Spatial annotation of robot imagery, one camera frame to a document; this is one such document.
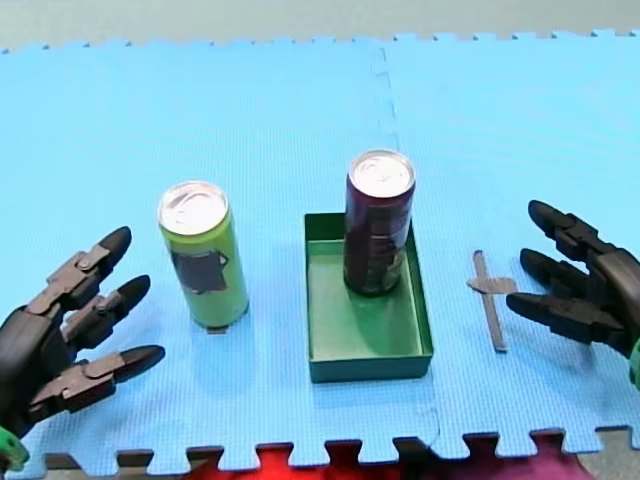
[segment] green wrist part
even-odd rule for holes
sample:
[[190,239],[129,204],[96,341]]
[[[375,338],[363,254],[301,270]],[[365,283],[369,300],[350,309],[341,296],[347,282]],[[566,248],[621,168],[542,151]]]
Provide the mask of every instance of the green wrist part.
[[20,439],[13,433],[0,427],[0,457],[9,464],[9,470],[19,472],[29,460],[29,452]]
[[633,346],[629,357],[629,377],[638,390],[640,390],[640,339]]

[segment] green can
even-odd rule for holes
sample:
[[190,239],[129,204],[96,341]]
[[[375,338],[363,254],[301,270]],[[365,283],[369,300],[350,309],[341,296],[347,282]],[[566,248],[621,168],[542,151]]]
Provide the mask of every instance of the green can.
[[176,185],[158,205],[158,223],[191,317],[225,327],[249,308],[227,195],[199,181]]

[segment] blue foam mat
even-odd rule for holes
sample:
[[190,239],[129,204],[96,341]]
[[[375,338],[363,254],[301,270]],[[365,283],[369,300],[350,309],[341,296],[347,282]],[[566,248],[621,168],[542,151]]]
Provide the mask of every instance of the blue foam mat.
[[[443,457],[462,435],[496,432],[497,454],[535,453],[529,433],[566,432],[571,452],[601,448],[596,428],[638,426],[640,395],[626,361],[583,346],[498,305],[509,353],[488,342],[479,299],[464,285],[471,252],[495,276],[540,291],[522,247],[558,256],[529,220],[536,198],[574,211],[603,238],[640,251],[636,38],[419,42],[386,48],[400,148],[420,167],[416,236],[436,356],[432,364]],[[640,431],[633,444],[640,446]]]
[[[186,471],[185,450],[202,446],[223,447],[221,466],[239,469],[256,466],[265,443],[293,443],[291,462],[311,465],[326,462],[328,440],[362,440],[362,461],[390,461],[395,437],[458,458],[464,434],[499,433],[498,453],[511,456],[535,453],[535,430],[564,429],[565,448],[585,452],[600,448],[596,428],[635,428],[640,394],[624,359],[501,302],[509,353],[496,356],[465,286],[482,248],[493,275],[536,290],[519,249],[553,249],[527,218],[530,198],[640,250],[640,40],[556,36],[79,44],[0,57],[2,256],[12,272],[0,311],[128,224],[134,244],[105,290],[140,273],[153,287],[88,358],[167,348],[116,396],[38,426],[29,449],[69,453],[93,475],[114,473],[118,451],[151,449],[160,474]],[[436,355],[420,380],[311,385],[303,215],[342,210],[349,159],[379,146],[400,148],[418,171],[414,225]],[[188,320],[155,225],[162,191],[189,178],[225,188],[236,214],[251,311],[224,336]],[[35,457],[19,477],[43,473]]]
[[[113,398],[26,439],[93,475],[115,452],[151,449],[149,471],[183,472],[191,447],[222,446],[222,468],[257,466],[255,446],[291,442],[295,464],[328,461],[325,440],[362,439],[361,460],[393,461],[392,439],[437,434],[430,378],[312,386],[304,214],[340,211],[347,161],[384,130],[388,79],[375,42],[32,49],[2,58],[0,182],[9,312],[76,249],[129,225],[130,252],[105,291],[148,273],[147,299],[91,358],[147,343],[165,360]],[[188,318],[155,220],[170,185],[229,194],[250,314],[223,336]],[[393,418],[384,423],[382,418]],[[35,458],[21,476],[43,473]]]

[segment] can lid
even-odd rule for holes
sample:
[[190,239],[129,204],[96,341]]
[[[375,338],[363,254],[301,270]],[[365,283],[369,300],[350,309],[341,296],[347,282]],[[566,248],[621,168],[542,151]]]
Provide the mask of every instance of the can lid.
[[376,198],[402,195],[416,181],[409,159],[391,150],[369,150],[358,156],[351,164],[349,178],[359,191]]
[[171,187],[158,205],[158,222],[178,235],[198,235],[224,220],[229,203],[217,186],[190,181]]

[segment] black label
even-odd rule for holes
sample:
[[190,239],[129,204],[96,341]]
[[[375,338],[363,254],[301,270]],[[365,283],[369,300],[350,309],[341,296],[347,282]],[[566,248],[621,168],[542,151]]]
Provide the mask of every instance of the black label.
[[227,289],[223,270],[229,259],[217,250],[199,254],[171,252],[180,283],[196,295]]

